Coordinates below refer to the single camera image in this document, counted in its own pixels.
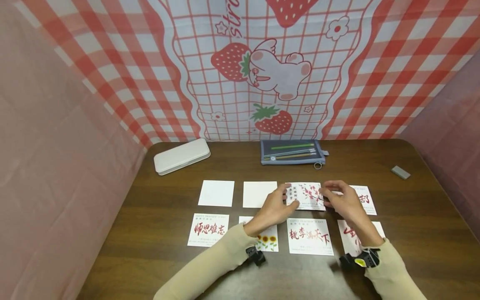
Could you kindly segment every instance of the white pencil case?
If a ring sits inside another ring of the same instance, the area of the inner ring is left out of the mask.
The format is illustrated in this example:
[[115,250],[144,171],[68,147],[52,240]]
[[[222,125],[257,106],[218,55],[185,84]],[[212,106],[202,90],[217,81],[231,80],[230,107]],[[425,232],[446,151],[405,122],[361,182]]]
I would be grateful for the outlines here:
[[205,139],[198,139],[154,156],[155,171],[166,175],[210,157]]

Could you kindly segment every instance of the wrist strap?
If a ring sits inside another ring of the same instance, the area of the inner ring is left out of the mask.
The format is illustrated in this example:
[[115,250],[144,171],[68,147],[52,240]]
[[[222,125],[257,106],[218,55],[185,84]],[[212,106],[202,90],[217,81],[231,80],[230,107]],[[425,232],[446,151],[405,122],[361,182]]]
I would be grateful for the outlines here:
[[262,251],[258,251],[257,248],[250,247],[245,250],[248,255],[248,261],[253,261],[258,267],[267,261]]
[[375,268],[380,264],[378,253],[380,249],[367,248],[364,249],[357,257],[353,257],[350,253],[340,257],[340,264],[342,267],[351,269],[354,266],[361,266],[362,268]]

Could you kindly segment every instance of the left hand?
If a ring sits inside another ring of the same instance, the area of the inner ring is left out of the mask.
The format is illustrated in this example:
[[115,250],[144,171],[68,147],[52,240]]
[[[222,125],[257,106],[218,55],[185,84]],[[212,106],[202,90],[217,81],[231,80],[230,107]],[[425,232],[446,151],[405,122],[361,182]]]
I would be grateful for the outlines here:
[[284,194],[290,186],[289,183],[280,184],[276,190],[268,194],[260,211],[243,227],[247,235],[256,237],[270,226],[285,222],[299,207],[298,200],[293,201],[290,205],[283,203],[287,198]]

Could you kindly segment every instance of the hand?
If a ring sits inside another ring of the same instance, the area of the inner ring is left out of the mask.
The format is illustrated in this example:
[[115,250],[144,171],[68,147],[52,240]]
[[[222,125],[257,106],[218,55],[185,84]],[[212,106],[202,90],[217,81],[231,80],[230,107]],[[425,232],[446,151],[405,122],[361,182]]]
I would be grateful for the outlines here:
[[379,247],[384,243],[384,239],[363,209],[357,192],[351,186],[342,180],[330,180],[324,183],[320,193],[329,200],[324,201],[324,205],[333,207],[345,219],[355,230],[364,247]]
[[290,205],[283,203],[287,199],[285,193],[290,186],[289,183],[280,184],[276,190],[268,194],[260,211],[243,227],[247,235],[256,237],[270,226],[285,222],[299,207],[298,200],[293,201]]
[[[343,195],[335,194],[332,191],[342,192]],[[330,201],[324,201],[324,205],[333,207],[347,223],[354,223],[357,219],[365,219],[365,217],[368,218],[357,192],[344,181],[325,181],[323,188],[320,189],[320,193]]]

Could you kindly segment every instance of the pencil pouch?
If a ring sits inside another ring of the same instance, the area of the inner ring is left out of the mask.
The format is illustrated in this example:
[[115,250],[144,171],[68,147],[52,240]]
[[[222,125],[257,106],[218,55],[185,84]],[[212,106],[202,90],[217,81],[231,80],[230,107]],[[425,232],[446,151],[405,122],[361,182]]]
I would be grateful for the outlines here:
[[261,140],[262,165],[314,164],[320,169],[325,156],[317,140]]

